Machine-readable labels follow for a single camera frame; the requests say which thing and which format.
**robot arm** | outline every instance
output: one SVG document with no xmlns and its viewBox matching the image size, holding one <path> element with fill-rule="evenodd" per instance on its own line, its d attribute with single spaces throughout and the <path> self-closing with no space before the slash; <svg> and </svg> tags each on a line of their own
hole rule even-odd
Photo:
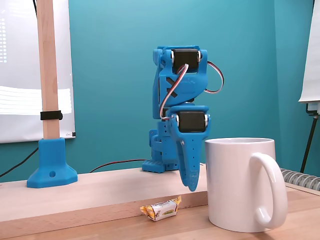
<svg viewBox="0 0 320 240">
<path fill-rule="evenodd" d="M 156 173 L 179 169 L 182 183 L 194 191 L 202 141 L 209 136 L 211 118 L 207 106 L 195 106 L 193 101 L 209 91 L 208 54 L 196 45 L 158 47 L 153 51 L 153 61 L 157 65 L 153 118 L 161 121 L 158 129 L 149 132 L 152 160 L 145 161 L 142 169 Z"/>
</svg>

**whiteboard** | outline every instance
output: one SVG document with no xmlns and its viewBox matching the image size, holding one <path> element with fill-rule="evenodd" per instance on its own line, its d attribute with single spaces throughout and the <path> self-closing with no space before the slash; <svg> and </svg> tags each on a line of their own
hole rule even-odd
<svg viewBox="0 0 320 240">
<path fill-rule="evenodd" d="M 74 138 L 69 1 L 53 0 L 60 136 Z M 32 0 L 0 0 L 0 143 L 43 138 L 38 25 Z"/>
<path fill-rule="evenodd" d="M 320 101 L 320 0 L 315 0 L 299 102 Z"/>
</svg>

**blue stand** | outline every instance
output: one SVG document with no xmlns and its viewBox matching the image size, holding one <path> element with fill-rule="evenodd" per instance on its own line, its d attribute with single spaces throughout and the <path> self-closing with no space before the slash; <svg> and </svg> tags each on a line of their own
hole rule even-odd
<svg viewBox="0 0 320 240">
<path fill-rule="evenodd" d="M 28 188 L 47 188 L 78 181 L 77 172 L 66 163 L 64 138 L 39 141 L 39 168 L 26 182 Z"/>
</svg>

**teal wall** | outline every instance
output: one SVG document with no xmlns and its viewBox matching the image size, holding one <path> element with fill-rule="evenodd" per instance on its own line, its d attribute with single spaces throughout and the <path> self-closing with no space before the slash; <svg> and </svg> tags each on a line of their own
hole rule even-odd
<svg viewBox="0 0 320 240">
<path fill-rule="evenodd" d="M 307 57 L 313 0 L 274 1 L 280 166 L 300 171 L 313 118 L 299 103 Z M 320 127 L 315 129 L 305 173 L 320 176 Z"/>
<path fill-rule="evenodd" d="M 66 156 L 78 173 L 150 157 L 148 132 L 156 127 L 152 52 L 159 45 L 200 45 L 223 71 L 223 91 L 203 93 L 195 102 L 210 108 L 211 138 L 273 138 L 282 161 L 273 1 L 70 0 L 69 8 L 77 137 L 66 141 Z M 208 74 L 208 87 L 218 88 L 217 74 L 212 69 Z M 0 172 L 36 147 L 36 142 L 0 144 Z M 0 181 L 27 179 L 38 157 Z"/>
</svg>

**candy wrapper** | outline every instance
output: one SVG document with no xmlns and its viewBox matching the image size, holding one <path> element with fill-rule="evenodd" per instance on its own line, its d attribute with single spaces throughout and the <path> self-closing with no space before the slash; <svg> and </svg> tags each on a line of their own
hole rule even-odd
<svg viewBox="0 0 320 240">
<path fill-rule="evenodd" d="M 177 198 L 169 201 L 163 201 L 153 205 L 142 206 L 140 207 L 140 210 L 150 219 L 156 222 L 161 219 L 177 215 L 180 203 L 181 196 L 178 196 Z"/>
</svg>

